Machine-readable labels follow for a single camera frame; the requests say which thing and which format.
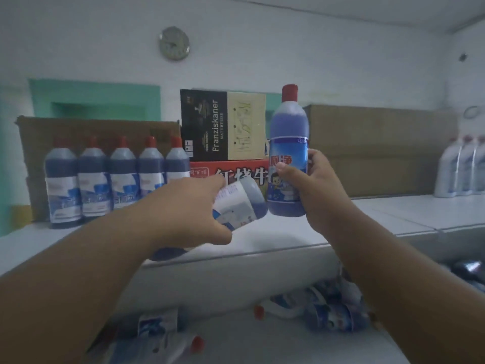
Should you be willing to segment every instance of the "person's right hand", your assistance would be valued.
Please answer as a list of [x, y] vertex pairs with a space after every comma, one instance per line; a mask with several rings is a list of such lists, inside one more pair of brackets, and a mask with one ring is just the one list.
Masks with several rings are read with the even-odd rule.
[[320, 151], [309, 149], [308, 160], [308, 175], [282, 162], [276, 164], [276, 171], [283, 180], [298, 189], [308, 223], [324, 235], [325, 227], [332, 222], [334, 214], [347, 212], [355, 206]]

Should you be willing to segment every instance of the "white wall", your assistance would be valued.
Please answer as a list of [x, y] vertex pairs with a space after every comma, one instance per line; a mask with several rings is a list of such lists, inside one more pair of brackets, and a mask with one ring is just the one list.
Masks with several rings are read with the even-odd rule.
[[[191, 40], [184, 61], [158, 51], [170, 25]], [[19, 94], [15, 115], [32, 113], [28, 78], [157, 84], [164, 120], [179, 119], [180, 88], [278, 92], [287, 83], [304, 103], [435, 109], [449, 39], [230, 0], [2, 0], [0, 85]], [[15, 115], [8, 140], [19, 150]], [[29, 201], [25, 175], [13, 174], [17, 204]]]
[[[468, 58], [458, 58], [466, 53]], [[447, 101], [460, 114], [469, 106], [481, 106], [473, 120], [461, 118], [463, 134], [485, 134], [485, 20], [456, 33], [448, 54]]]

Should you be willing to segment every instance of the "red box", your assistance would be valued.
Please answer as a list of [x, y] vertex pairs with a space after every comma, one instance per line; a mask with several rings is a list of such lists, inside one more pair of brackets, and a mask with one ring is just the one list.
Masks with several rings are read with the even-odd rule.
[[269, 160], [190, 162], [190, 177], [208, 177], [223, 174], [230, 184], [241, 177], [251, 176], [266, 195]]

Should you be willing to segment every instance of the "cleaning liquid bottle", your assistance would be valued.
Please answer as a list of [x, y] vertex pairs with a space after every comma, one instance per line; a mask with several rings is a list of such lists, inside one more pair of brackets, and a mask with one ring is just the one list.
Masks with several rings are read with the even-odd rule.
[[112, 194], [108, 175], [108, 159], [92, 136], [79, 157], [79, 187], [81, 189], [82, 215], [86, 221], [111, 211]]
[[142, 198], [165, 183], [163, 156], [157, 149], [157, 140], [152, 136], [147, 137], [145, 147], [140, 157], [138, 157], [140, 195]]
[[478, 137], [478, 147], [475, 153], [475, 176], [473, 180], [473, 193], [485, 194], [485, 135]]
[[466, 196], [473, 193], [472, 184], [475, 173], [475, 154], [478, 143], [471, 135], [463, 137], [463, 148], [461, 149], [458, 165], [458, 185], [456, 195]]
[[[222, 188], [215, 198], [212, 216], [217, 222], [234, 231], [248, 223], [263, 218], [268, 213], [263, 194], [250, 176]], [[150, 260], [166, 261], [191, 250], [190, 248], [159, 249]]]
[[78, 159], [64, 138], [54, 138], [54, 148], [44, 162], [51, 228], [67, 229], [82, 223]]
[[283, 87], [282, 104], [275, 111], [270, 126], [270, 165], [268, 172], [268, 209], [272, 214], [299, 217], [305, 214], [298, 191], [276, 172], [283, 162], [306, 173], [308, 160], [308, 118], [296, 102], [298, 87]]
[[190, 159], [182, 148], [182, 138], [172, 136], [170, 140], [172, 149], [165, 159], [167, 183], [178, 178], [190, 177]]
[[459, 158], [463, 142], [461, 139], [452, 138], [450, 145], [441, 155], [438, 163], [438, 174], [434, 185], [434, 196], [437, 198], [452, 198], [456, 196]]
[[118, 148], [108, 162], [113, 192], [113, 208], [119, 209], [139, 198], [140, 178], [136, 171], [136, 157], [127, 145], [126, 136], [119, 137]]

